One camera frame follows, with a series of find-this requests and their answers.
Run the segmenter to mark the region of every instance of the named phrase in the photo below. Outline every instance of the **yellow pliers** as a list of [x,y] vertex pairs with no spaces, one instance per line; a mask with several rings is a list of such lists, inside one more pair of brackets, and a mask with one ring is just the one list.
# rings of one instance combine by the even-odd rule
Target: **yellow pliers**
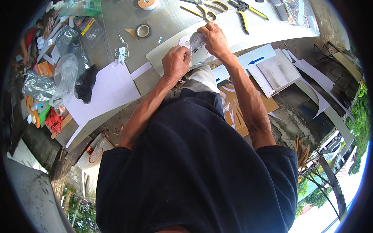
[[229,3],[236,7],[238,9],[237,13],[241,19],[241,23],[242,23],[242,27],[244,29],[244,32],[246,34],[249,34],[249,29],[248,29],[248,25],[247,25],[247,22],[246,22],[246,17],[244,15],[244,11],[245,10],[250,10],[252,12],[254,12],[255,14],[259,15],[260,17],[262,17],[263,19],[266,19],[266,20],[269,20],[268,17],[261,13],[260,11],[252,8],[249,4],[247,4],[246,2],[242,1],[242,0],[238,0],[238,3],[232,1],[232,0],[229,0]]
[[198,12],[195,12],[189,8],[186,8],[186,7],[183,7],[181,6],[182,9],[184,10],[187,10],[195,15],[198,15],[199,17],[201,18],[206,18],[207,21],[209,22],[215,22],[215,20],[217,19],[216,17],[216,14],[212,11],[210,11],[209,9],[207,9],[205,6],[209,6],[209,7],[213,7],[215,9],[218,9],[222,12],[227,12],[228,11],[228,6],[220,1],[216,1],[216,0],[213,0],[213,1],[202,1],[202,0],[180,0],[180,1],[186,1],[186,2],[189,2],[189,3],[194,3],[196,4],[202,11],[203,11],[203,14],[200,14]]

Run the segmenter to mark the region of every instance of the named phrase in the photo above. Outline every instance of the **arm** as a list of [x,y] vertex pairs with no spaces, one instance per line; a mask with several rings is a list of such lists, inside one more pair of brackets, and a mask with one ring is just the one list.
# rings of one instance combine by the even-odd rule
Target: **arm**
[[210,54],[216,56],[228,70],[254,149],[276,145],[263,101],[237,57],[229,50],[223,31],[219,29],[218,25],[208,23],[199,28],[197,32],[206,36],[203,38],[206,42],[206,49]]
[[27,62],[28,62],[28,50],[26,48],[25,37],[22,37],[21,42],[20,42],[20,46],[21,46],[22,54],[23,54],[23,64],[27,65]]
[[132,113],[120,134],[119,147],[133,149],[136,139],[146,128],[167,93],[189,70],[189,62],[192,60],[192,57],[186,57],[188,54],[190,54],[189,49],[176,46],[170,49],[162,59],[164,75],[136,108],[134,113]]

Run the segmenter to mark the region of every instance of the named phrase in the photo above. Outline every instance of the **masking tape roll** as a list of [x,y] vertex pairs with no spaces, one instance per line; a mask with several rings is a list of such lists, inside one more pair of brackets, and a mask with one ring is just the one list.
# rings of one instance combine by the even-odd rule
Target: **masking tape roll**
[[153,10],[158,6],[159,0],[139,0],[137,3],[144,10]]

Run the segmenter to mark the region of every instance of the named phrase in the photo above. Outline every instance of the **roll of tape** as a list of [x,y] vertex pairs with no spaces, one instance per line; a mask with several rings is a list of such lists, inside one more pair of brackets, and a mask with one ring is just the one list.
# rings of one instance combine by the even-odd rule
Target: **roll of tape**
[[138,0],[139,7],[144,10],[153,10],[159,4],[159,0]]
[[135,29],[135,34],[138,38],[148,38],[151,35],[151,27],[149,24],[142,23]]

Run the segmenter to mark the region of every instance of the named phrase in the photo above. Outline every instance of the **blue arrow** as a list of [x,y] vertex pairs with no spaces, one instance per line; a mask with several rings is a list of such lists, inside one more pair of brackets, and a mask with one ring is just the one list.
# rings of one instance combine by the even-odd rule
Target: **blue arrow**
[[254,63],[257,62],[257,61],[260,61],[261,59],[264,59],[264,57],[258,58],[257,60],[254,60],[254,61],[251,61],[251,62],[249,63],[249,65],[254,64]]

